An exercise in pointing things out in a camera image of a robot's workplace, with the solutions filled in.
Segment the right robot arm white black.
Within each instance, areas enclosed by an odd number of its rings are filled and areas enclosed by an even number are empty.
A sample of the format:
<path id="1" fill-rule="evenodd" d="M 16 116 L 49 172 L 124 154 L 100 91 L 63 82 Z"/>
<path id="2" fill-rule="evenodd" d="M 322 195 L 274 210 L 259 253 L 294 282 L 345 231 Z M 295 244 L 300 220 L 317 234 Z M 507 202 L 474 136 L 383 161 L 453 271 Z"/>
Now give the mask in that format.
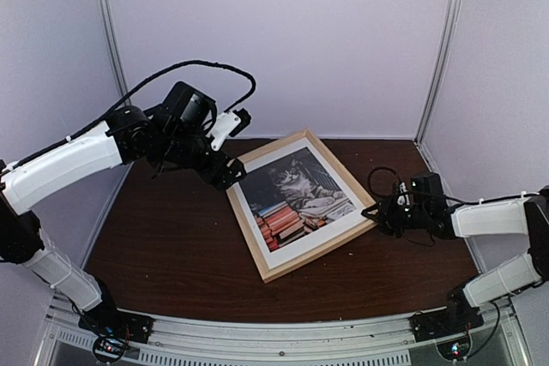
<path id="1" fill-rule="evenodd" d="M 362 216 L 382 233 L 397 238 L 406 231 L 425 230 L 443 240 L 490 235 L 524 235 L 529 248 L 449 293 L 449 307 L 440 326 L 459 332 L 485 303 L 542 285 L 548 281 L 548 188 L 499 198 L 462 201 L 443 192 L 441 177 L 424 172 L 400 180 L 388 195 L 380 195 Z"/>

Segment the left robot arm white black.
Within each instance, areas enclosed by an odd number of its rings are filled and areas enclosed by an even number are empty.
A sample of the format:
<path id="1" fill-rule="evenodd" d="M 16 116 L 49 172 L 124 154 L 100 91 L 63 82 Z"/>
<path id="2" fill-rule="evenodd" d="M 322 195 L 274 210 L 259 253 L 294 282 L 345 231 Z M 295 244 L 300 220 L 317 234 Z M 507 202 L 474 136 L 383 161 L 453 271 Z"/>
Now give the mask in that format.
<path id="1" fill-rule="evenodd" d="M 156 174 L 191 169 L 218 190 L 245 176 L 221 149 L 250 124 L 245 109 L 218 111 L 213 99 L 180 81 L 165 100 L 142 110 L 117 108 L 78 137 L 1 170 L 1 258 L 22 264 L 61 291 L 105 335 L 123 328 L 107 287 L 74 267 L 41 228 L 33 207 L 97 172 L 145 159 Z"/>

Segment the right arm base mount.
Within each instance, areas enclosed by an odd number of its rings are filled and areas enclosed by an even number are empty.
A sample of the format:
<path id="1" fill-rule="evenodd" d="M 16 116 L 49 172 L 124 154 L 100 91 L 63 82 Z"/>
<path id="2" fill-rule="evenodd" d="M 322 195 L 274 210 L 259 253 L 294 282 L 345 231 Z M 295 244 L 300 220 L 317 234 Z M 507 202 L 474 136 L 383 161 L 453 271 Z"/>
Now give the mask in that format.
<path id="1" fill-rule="evenodd" d="M 452 315 L 447 309 L 432 312 L 417 312 L 409 318 L 409 324 L 416 342 L 465 333 L 484 325 L 479 313 Z"/>

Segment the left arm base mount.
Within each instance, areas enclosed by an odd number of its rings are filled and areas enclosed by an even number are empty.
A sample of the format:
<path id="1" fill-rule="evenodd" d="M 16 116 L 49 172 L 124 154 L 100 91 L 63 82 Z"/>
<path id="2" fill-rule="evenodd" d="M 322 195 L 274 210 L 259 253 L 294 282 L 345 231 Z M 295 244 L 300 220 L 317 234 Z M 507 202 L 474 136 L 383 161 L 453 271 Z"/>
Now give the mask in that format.
<path id="1" fill-rule="evenodd" d="M 136 342 L 146 344 L 154 325 L 154 319 L 146 315 L 130 312 L 117 312 L 112 318 L 96 321 L 89 315 L 83 315 L 78 327 L 88 330 L 98 337 L 121 340 L 123 343 Z"/>

